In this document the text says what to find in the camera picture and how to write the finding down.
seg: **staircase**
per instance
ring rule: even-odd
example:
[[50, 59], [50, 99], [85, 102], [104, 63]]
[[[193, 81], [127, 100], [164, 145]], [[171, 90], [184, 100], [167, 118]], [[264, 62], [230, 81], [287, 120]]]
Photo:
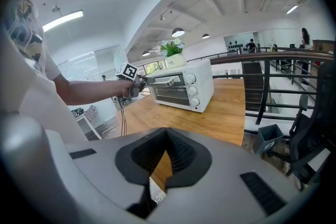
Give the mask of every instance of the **staircase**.
[[[261, 67], [258, 62], [243, 63], [243, 74], [261, 74]], [[244, 78], [245, 89], [263, 89], [264, 80], [260, 78]], [[245, 102], [260, 103], [263, 93], [261, 91], [245, 91]], [[259, 111], [260, 105], [246, 103], [246, 110]]]

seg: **person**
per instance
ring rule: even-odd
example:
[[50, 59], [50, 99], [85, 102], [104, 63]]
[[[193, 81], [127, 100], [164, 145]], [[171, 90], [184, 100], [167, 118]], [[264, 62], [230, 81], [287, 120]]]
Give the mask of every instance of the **person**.
[[251, 52], [255, 52], [255, 50], [256, 50], [256, 45], [255, 45], [254, 42], [253, 42], [253, 38], [251, 38], [250, 43], [248, 44], [248, 47], [249, 47], [249, 52], [250, 52], [250, 53], [251, 53]]
[[44, 129], [58, 132], [65, 143], [87, 141], [67, 105], [94, 103], [128, 95], [130, 80], [68, 81], [51, 59], [34, 0], [8, 0], [1, 23], [0, 102], [5, 112], [19, 112]]
[[310, 45], [310, 36], [305, 28], [302, 29], [302, 44], [304, 49], [312, 49], [312, 45]]
[[[302, 29], [302, 44], [304, 49], [312, 49], [312, 46], [310, 45], [310, 36], [305, 28]], [[302, 69], [304, 69], [302, 71], [303, 75], [308, 74], [309, 64], [307, 62], [302, 62]], [[308, 85], [307, 81], [304, 79], [302, 79], [302, 84]]]

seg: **gray trash can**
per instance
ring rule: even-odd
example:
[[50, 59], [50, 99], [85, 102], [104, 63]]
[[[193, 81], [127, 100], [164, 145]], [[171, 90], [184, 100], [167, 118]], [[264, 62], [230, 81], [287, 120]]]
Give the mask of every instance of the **gray trash can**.
[[259, 128], [257, 138], [253, 143], [254, 153], [261, 154], [270, 151], [283, 136], [277, 124]]

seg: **hand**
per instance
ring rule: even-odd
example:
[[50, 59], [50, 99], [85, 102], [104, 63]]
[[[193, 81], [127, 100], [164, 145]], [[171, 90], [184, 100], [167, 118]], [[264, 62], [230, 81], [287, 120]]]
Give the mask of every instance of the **hand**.
[[130, 94], [130, 88], [134, 86], [133, 81], [129, 79], [122, 79], [118, 80], [118, 82], [120, 87], [120, 95], [128, 97]]

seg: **white toaster oven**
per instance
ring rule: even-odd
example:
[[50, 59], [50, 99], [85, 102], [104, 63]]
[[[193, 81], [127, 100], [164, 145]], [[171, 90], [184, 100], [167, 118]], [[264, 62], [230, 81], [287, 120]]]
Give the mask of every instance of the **white toaster oven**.
[[155, 78], [155, 82], [148, 87], [155, 102], [159, 104], [204, 112], [214, 93], [209, 59], [162, 69], [147, 77]]

